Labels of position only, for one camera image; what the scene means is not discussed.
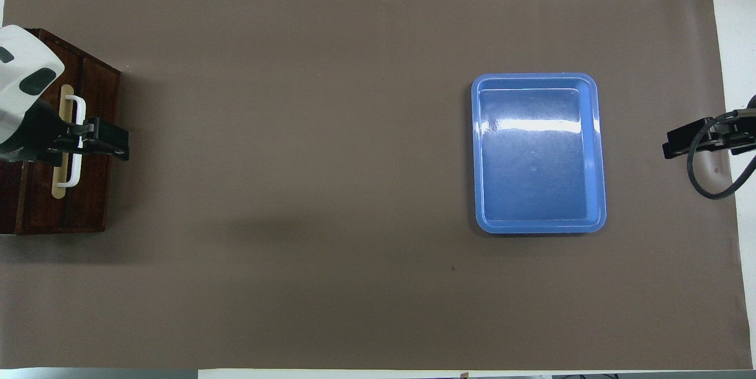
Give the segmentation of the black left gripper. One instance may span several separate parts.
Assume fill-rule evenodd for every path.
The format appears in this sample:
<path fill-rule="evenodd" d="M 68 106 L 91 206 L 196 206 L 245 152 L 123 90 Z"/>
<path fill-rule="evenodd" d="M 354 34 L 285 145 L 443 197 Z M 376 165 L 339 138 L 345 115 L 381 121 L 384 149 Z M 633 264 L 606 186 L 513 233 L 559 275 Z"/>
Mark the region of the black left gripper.
<path fill-rule="evenodd" d="M 60 118 L 58 110 L 43 99 L 32 104 L 21 125 L 1 145 L 2 161 L 62 164 L 63 153 L 107 155 L 129 161 L 129 132 L 102 118 L 87 118 L 81 137 L 70 133 L 76 125 Z"/>

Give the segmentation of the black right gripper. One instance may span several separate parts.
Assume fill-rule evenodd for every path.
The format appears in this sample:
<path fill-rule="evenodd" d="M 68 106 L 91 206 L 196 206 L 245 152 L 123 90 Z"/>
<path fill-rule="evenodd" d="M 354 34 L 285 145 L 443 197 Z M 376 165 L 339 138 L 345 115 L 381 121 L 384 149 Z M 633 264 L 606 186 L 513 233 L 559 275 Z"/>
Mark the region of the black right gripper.
<path fill-rule="evenodd" d="M 711 118 L 701 118 L 667 132 L 667 142 L 662 145 L 665 159 L 687 155 L 697 133 Z M 730 150 L 732 155 L 740 155 L 754 150 L 755 108 L 737 109 L 715 118 L 715 123 L 705 131 L 696 145 L 695 151 L 714 151 L 716 146 Z"/>

